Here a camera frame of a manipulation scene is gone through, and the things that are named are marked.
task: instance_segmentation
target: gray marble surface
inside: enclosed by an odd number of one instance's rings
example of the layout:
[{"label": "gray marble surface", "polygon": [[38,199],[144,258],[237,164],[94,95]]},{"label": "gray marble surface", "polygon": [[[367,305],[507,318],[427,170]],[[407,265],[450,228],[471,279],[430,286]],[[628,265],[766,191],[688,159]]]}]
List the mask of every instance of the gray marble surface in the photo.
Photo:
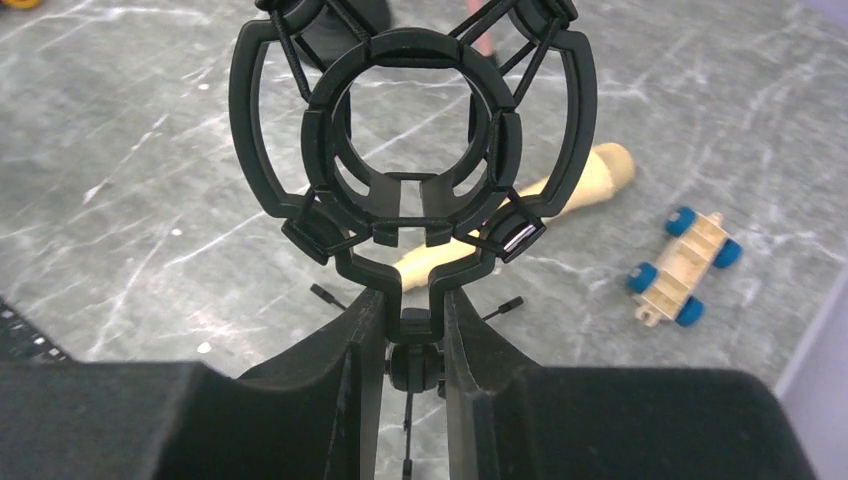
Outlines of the gray marble surface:
[{"label": "gray marble surface", "polygon": [[[400,25],[447,31],[464,15],[459,1],[392,3]],[[772,384],[848,254],[848,36],[792,0],[577,4],[598,68],[596,143],[628,147],[637,178],[469,286],[471,299],[488,311],[523,295],[493,325],[544,364],[731,367]],[[336,315],[311,283],[359,291],[284,240],[238,167],[227,77],[254,17],[235,0],[0,11],[0,295],[71,354],[202,359],[237,375]],[[502,52],[522,43],[508,23],[494,34]],[[297,190],[304,104],[280,49],[266,72],[269,151]],[[546,60],[520,110],[520,185],[553,165],[560,74]],[[370,71],[354,87],[356,146],[380,168],[451,165],[467,93],[450,72]],[[722,212],[746,254],[703,282],[699,326],[647,329],[623,277],[656,257],[679,203]],[[403,395],[387,389],[383,410],[378,477],[396,478]],[[414,423],[416,477],[446,478],[435,393]]]}]

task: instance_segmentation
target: wooden bat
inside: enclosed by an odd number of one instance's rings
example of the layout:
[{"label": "wooden bat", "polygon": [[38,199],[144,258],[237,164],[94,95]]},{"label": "wooden bat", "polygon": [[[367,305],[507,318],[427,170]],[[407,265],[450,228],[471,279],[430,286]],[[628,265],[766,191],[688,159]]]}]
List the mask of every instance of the wooden bat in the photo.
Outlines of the wooden bat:
[{"label": "wooden bat", "polygon": [[[555,217],[544,219],[547,223],[571,210],[603,202],[612,198],[622,187],[630,183],[636,172],[630,153],[621,145],[605,143],[592,147],[580,181],[565,208]],[[521,196],[541,193],[548,178],[519,192]],[[420,246],[410,251],[394,266],[403,279],[403,291],[427,284],[430,270],[474,253],[475,247],[451,239],[445,245],[427,248]]]}]

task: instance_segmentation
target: wheel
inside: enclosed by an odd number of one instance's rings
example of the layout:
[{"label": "wheel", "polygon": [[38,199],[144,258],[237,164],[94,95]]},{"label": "wheel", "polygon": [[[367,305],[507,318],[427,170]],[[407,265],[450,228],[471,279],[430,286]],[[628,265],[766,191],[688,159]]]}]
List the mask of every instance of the wheel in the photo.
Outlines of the wheel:
[{"label": "wheel", "polygon": [[627,277],[627,286],[636,293],[645,293],[645,290],[654,283],[658,275],[657,268],[648,262],[642,262]]},{"label": "wheel", "polygon": [[741,256],[742,245],[739,245],[735,240],[728,238],[724,241],[724,245],[721,246],[721,250],[719,250],[715,260],[713,260],[713,265],[718,268],[727,268],[736,263]]},{"label": "wheel", "polygon": [[686,233],[686,230],[689,230],[689,227],[695,223],[696,218],[698,218],[698,215],[695,213],[695,210],[689,207],[680,207],[666,219],[665,230],[670,235],[679,237]]},{"label": "wheel", "polygon": [[701,319],[701,315],[703,314],[704,304],[695,297],[689,297],[686,300],[686,305],[683,305],[683,308],[680,309],[680,313],[677,314],[677,318],[674,321],[681,327],[691,327]]},{"label": "wheel", "polygon": [[37,7],[41,0],[2,0],[2,2],[7,7],[27,9]]}]

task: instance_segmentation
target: wooden toy car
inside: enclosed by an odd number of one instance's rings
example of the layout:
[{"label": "wooden toy car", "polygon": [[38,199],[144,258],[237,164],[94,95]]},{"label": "wooden toy car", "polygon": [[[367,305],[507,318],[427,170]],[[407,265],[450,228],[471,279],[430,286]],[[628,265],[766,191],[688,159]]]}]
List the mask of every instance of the wooden toy car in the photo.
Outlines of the wooden toy car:
[{"label": "wooden toy car", "polygon": [[3,2],[3,5],[11,8],[34,8],[37,7],[41,0],[0,0]]},{"label": "wooden toy car", "polygon": [[680,207],[665,223],[676,237],[666,246],[656,266],[643,262],[634,268],[627,285],[639,304],[636,318],[649,327],[674,320],[682,327],[695,324],[704,304],[692,296],[710,265],[727,268],[742,255],[742,247],[721,228],[721,214],[702,215]]}]

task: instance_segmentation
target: blue wheel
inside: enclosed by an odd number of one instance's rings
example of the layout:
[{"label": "blue wheel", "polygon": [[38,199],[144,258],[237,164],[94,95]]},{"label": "blue wheel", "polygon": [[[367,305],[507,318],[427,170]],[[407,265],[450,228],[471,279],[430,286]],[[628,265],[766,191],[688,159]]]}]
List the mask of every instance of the blue wheel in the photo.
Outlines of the blue wheel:
[{"label": "blue wheel", "polygon": [[657,278],[657,269],[648,262],[642,262],[627,277],[627,286],[636,293],[644,293]]},{"label": "blue wheel", "polygon": [[674,237],[686,233],[686,230],[695,223],[698,215],[689,207],[680,207],[675,210],[665,221],[665,231]]},{"label": "blue wheel", "polygon": [[698,323],[701,315],[704,314],[704,304],[695,297],[689,297],[686,304],[680,309],[677,318],[674,321],[681,327],[691,327]]},{"label": "blue wheel", "polygon": [[735,240],[728,238],[724,241],[724,245],[721,246],[721,250],[719,250],[718,255],[716,255],[716,259],[713,260],[713,265],[718,268],[727,268],[742,256],[742,245],[736,243]]}]

